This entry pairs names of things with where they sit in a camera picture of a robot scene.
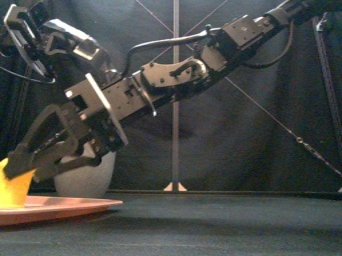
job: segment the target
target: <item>black curtain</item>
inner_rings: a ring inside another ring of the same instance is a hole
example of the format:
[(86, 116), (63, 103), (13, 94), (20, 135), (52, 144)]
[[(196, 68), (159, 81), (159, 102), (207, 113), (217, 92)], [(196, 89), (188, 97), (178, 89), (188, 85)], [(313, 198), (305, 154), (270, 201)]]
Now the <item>black curtain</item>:
[[(206, 24), (219, 27), (246, 14), (257, 18), (281, 2), (180, 1), (180, 36), (198, 33)], [(172, 1), (68, 0), (52, 3), (54, 17), (96, 38), (107, 48), (118, 70), (123, 69), (124, 56), (134, 45), (172, 37)], [(334, 32), (341, 31), (341, 27), (335, 27), (326, 40), (331, 63), (337, 63), (331, 64), (335, 65), (334, 77), (341, 81), (341, 32)], [(285, 31), (261, 49), (255, 61), (273, 59), (286, 42)], [(180, 60), (192, 54), (191, 48), (192, 45), (180, 48)], [(1, 61), (4, 65), (12, 65), (17, 59)], [(131, 72), (152, 59), (172, 63), (172, 49), (136, 55)], [(58, 64), (59, 84), (55, 87), (28, 86), (25, 118), (19, 124), (16, 141), (43, 107), (63, 101), (63, 89), (82, 79), (67, 58), (60, 58)], [(21, 88), (21, 82), (13, 82), (8, 76), (1, 79), (5, 79), (1, 81), (1, 139), (8, 139), (9, 109), (17, 104), (13, 88)], [(341, 82), (335, 86), (337, 92), (341, 91)], [(339, 190), (342, 178), (286, 130), (289, 128), (302, 137), (341, 168), (311, 22), (295, 28), (291, 50), (277, 65), (265, 70), (238, 68), (227, 79), (199, 96), (182, 101), (179, 106), (179, 178), (188, 190)], [(111, 188), (160, 190), (172, 181), (172, 105), (159, 109), (158, 117), (146, 116), (136, 120), (126, 127), (126, 132), (130, 145), (118, 152)], [(1, 147), (3, 157), (8, 150), (8, 146)]]

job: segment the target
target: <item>black robotic arm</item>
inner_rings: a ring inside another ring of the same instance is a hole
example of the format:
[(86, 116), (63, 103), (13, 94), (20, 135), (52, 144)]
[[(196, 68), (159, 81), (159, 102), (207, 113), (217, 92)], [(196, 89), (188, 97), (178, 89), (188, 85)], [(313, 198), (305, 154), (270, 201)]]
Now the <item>black robotic arm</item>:
[[(35, 178), (43, 180), (80, 166), (96, 166), (110, 151), (128, 143), (123, 126), (132, 119), (147, 113), (156, 115), (158, 107), (202, 93), (237, 67), (253, 65), (247, 61), (265, 42), (291, 24), (301, 25), (323, 12), (342, 11), (342, 1), (289, 0), (257, 19), (243, 16), (219, 29), (207, 27), (198, 35), (138, 45), (128, 53), (122, 74), (90, 36), (59, 20), (38, 19), (39, 9), (29, 12), (20, 8), (11, 7), (5, 24), (20, 53), (38, 72), (54, 77), (48, 55), (56, 53), (71, 54), (90, 67), (87, 79), (66, 90), (68, 103), (47, 107), (8, 154), (7, 177), (12, 179), (36, 169)], [(136, 52), (205, 38), (207, 44), (184, 61), (170, 65), (151, 62), (128, 75)], [(94, 158), (82, 156), (86, 143)], [(78, 157), (62, 163), (68, 155)]]

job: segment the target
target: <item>yellow food item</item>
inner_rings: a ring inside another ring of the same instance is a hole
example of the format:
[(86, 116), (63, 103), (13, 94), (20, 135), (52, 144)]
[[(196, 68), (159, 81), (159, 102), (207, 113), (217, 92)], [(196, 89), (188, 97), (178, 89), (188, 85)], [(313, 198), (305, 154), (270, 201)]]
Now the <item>yellow food item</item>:
[(25, 204), (35, 170), (8, 180), (4, 174), (7, 163), (8, 158), (0, 162), (0, 209), (21, 208)]

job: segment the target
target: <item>pink plate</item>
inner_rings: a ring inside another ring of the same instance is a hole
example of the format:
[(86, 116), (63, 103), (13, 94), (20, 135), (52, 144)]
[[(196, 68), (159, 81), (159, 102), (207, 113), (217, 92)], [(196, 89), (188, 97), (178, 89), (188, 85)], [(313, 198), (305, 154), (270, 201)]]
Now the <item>pink plate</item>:
[(91, 198), (27, 196), (25, 207), (1, 209), (0, 226), (68, 218), (106, 211), (122, 201)]

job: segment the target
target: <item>cable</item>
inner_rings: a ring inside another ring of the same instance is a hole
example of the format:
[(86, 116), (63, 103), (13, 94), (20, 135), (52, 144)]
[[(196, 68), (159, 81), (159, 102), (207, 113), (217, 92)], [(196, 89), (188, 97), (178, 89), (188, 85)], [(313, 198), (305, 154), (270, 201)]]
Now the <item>cable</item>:
[(32, 83), (36, 83), (36, 84), (54, 84), (56, 82), (55, 78), (52, 78), (51, 81), (42, 81), (42, 80), (36, 80), (36, 79), (32, 79), (29, 77), (25, 77), (15, 72), (12, 72), (11, 70), (5, 69), (4, 67), (0, 66), (0, 70), (8, 74), (11, 74), (12, 76), (15, 77), (19, 77), (20, 79), (25, 80), (25, 81), (29, 81)]
[(249, 67), (249, 68), (253, 68), (253, 69), (263, 69), (263, 68), (269, 68), (270, 66), (273, 66), (283, 58), (283, 56), (287, 54), (287, 52), (290, 50), (290, 47), (293, 45), (293, 38), (294, 38), (294, 21), (290, 23), (289, 40), (287, 40), (287, 44), (286, 44), (286, 47), (285, 47), (281, 55), (270, 62), (266, 62), (266, 63), (245, 62), (242, 65), (245, 67)]

